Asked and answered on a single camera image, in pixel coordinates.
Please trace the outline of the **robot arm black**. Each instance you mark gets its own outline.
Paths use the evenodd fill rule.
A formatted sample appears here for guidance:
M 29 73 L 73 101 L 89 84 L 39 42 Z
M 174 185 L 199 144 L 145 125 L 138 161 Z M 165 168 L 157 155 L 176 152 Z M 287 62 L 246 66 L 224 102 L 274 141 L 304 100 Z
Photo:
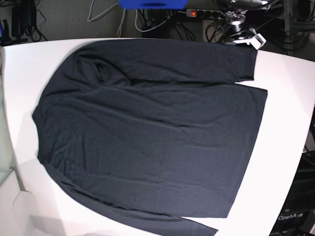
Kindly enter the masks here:
M 216 0 L 219 12 L 224 16 L 222 36 L 219 43 L 225 45 L 247 45 L 256 50 L 263 47 L 266 39 L 258 29 L 246 23 L 246 13 L 249 11 L 269 10 L 276 0 Z

